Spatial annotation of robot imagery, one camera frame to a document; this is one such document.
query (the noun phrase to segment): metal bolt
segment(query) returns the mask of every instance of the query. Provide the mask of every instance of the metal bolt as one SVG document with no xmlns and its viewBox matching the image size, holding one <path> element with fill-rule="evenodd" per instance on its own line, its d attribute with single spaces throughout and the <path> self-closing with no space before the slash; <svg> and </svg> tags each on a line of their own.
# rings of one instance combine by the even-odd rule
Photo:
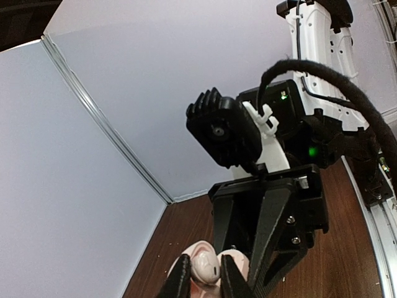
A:
<svg viewBox="0 0 397 298">
<path fill-rule="evenodd" d="M 291 241 L 292 241 L 292 244 L 297 245 L 297 244 L 300 243 L 300 238 L 299 237 L 294 237 L 294 238 L 291 239 Z"/>
<path fill-rule="evenodd" d="M 289 225 L 294 224 L 294 223 L 295 223 L 295 218 L 294 218 L 294 216 L 290 215 L 289 218 L 287 219 L 287 223 L 288 223 Z"/>
<path fill-rule="evenodd" d="M 221 127 L 214 127 L 212 132 L 217 137 L 222 137 L 225 134 L 225 131 Z"/>
</svg>

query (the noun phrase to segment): black wire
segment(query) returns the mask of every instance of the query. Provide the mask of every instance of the black wire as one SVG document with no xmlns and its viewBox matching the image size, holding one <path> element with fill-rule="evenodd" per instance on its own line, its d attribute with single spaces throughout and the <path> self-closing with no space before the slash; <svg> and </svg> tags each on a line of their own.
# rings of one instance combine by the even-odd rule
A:
<svg viewBox="0 0 397 298">
<path fill-rule="evenodd" d="M 266 86 L 278 75 L 282 75 L 288 71 L 300 71 L 317 76 L 338 88 L 347 99 L 355 104 L 358 111 L 364 116 L 375 133 L 382 152 L 392 169 L 390 173 L 393 188 L 397 190 L 397 141 L 390 127 L 383 120 L 383 117 L 365 93 L 353 84 L 348 77 L 317 62 L 308 60 L 281 60 L 262 75 L 261 85 L 257 93 L 257 105 L 260 105 L 260 99 L 265 94 Z"/>
<path fill-rule="evenodd" d="M 297 53 L 298 53 L 298 59 L 299 60 L 302 59 L 301 46 L 300 46 L 300 18 L 299 18 L 299 16 L 300 16 L 299 15 L 300 3 L 301 3 L 301 0 L 298 0 L 297 9 L 296 9 L 296 12 L 297 12 L 297 19 L 296 19 L 296 23 L 297 23 Z M 303 91 L 306 92 L 308 95 L 310 95 L 312 97 L 315 97 L 315 98 L 318 98 L 318 99 L 322 99 L 322 100 L 325 100 L 325 101 L 332 102 L 334 104 L 339 104 L 340 106 L 347 107 L 349 109 L 357 110 L 356 107 L 354 106 L 354 104 L 351 103 L 351 102 L 344 101 L 343 99 L 340 99 L 340 98 L 336 98 L 336 97 L 332 97 L 332 96 L 323 96 L 323 95 L 311 92 L 309 87 L 308 87 L 308 85 L 306 84 L 305 78 L 302 77 L 300 79 L 301 79 L 301 82 L 302 82 L 302 85 L 303 85 Z"/>
</svg>

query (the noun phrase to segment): brown wooden surface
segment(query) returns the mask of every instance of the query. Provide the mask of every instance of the brown wooden surface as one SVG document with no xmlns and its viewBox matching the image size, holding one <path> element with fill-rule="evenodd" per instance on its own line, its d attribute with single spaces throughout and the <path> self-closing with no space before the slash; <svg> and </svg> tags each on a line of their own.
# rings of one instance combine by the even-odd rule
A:
<svg viewBox="0 0 397 298">
<path fill-rule="evenodd" d="M 381 289 L 364 218 L 341 162 L 322 172 L 330 218 L 329 233 L 280 282 L 271 298 L 380 298 Z M 169 206 L 123 298 L 153 298 L 180 253 L 198 240 L 212 241 L 207 197 Z"/>
</svg>

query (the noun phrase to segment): pink toy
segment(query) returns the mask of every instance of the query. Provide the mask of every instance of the pink toy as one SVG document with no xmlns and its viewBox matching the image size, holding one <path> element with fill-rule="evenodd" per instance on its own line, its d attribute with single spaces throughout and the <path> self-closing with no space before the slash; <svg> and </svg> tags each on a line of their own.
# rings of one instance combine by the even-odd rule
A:
<svg viewBox="0 0 397 298">
<path fill-rule="evenodd" d="M 206 241 L 199 241 L 189 246 L 182 254 L 190 256 L 192 262 L 191 298 L 221 298 L 220 263 L 222 255 L 230 255 L 243 278 L 247 280 L 249 260 L 238 250 L 225 250 L 218 256 L 212 245 Z"/>
</svg>

